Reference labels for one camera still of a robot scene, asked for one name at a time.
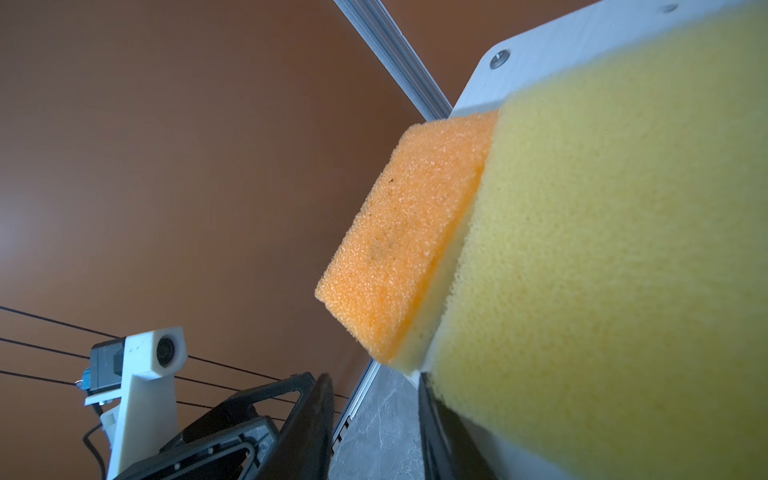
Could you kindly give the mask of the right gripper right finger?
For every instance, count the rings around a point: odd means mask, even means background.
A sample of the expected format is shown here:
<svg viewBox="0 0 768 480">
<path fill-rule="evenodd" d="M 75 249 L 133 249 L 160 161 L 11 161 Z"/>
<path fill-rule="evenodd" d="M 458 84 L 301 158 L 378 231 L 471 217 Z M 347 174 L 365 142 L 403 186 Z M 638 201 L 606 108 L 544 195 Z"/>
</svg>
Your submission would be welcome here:
<svg viewBox="0 0 768 480">
<path fill-rule="evenodd" d="M 421 372 L 418 412 L 426 479 L 496 479 L 460 417 L 435 395 Z"/>
</svg>

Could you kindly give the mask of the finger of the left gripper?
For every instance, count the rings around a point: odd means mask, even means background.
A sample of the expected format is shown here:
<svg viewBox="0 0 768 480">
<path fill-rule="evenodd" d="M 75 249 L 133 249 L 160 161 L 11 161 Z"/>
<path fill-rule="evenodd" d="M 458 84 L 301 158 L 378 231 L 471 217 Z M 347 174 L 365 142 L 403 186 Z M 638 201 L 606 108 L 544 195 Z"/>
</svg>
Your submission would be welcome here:
<svg viewBox="0 0 768 480">
<path fill-rule="evenodd" d="M 299 398 L 283 422 L 283 426 L 287 427 L 298 415 L 315 383 L 316 380 L 313 375 L 305 372 L 285 380 L 238 391 L 184 428 L 161 447 L 161 450 L 170 450 L 180 445 L 190 444 L 246 421 L 266 418 L 266 415 L 262 416 L 256 410 L 255 405 L 257 403 L 277 399 L 280 395 L 298 392 Z"/>
<path fill-rule="evenodd" d="M 120 479 L 254 479 L 277 444 L 266 417 L 249 420 L 139 461 Z"/>
</svg>

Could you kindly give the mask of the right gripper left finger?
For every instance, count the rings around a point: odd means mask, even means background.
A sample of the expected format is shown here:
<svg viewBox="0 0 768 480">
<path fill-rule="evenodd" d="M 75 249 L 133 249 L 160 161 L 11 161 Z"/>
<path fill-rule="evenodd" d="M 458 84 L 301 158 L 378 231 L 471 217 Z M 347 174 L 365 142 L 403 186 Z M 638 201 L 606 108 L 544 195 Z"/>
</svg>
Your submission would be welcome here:
<svg viewBox="0 0 768 480">
<path fill-rule="evenodd" d="M 256 479 L 327 479 L 333 418 L 333 383 L 328 374 L 322 374 L 261 465 Z"/>
</svg>

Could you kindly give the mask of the orange sponge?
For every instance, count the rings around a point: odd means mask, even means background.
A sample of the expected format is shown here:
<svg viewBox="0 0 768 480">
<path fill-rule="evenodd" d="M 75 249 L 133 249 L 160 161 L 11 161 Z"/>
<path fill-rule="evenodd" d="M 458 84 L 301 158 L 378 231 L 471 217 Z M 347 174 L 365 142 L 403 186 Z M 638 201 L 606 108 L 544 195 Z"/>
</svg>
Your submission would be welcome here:
<svg viewBox="0 0 768 480">
<path fill-rule="evenodd" d="M 377 362 L 420 370 L 444 311 L 498 113 L 400 138 L 315 289 Z"/>
</svg>

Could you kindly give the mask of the yellow sponge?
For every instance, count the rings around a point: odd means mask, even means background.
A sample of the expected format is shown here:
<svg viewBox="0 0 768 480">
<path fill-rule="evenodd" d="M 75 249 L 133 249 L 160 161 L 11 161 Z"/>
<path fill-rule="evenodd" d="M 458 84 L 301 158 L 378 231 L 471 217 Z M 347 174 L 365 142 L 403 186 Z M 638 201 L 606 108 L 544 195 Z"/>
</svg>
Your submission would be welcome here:
<svg viewBox="0 0 768 480">
<path fill-rule="evenodd" d="M 429 377 L 580 479 L 767 475 L 767 5 L 502 107 Z"/>
</svg>

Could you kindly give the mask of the white two-tier shelf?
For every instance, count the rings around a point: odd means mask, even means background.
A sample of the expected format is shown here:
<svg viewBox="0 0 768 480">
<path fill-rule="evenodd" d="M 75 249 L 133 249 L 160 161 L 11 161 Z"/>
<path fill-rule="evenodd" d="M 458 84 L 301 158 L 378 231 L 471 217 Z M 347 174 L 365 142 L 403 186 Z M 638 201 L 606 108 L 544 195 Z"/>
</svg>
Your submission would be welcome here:
<svg viewBox="0 0 768 480">
<path fill-rule="evenodd" d="M 515 35 L 480 59 L 451 113 L 498 108 L 510 94 L 610 51 L 737 6 L 728 0 L 599 1 Z"/>
</svg>

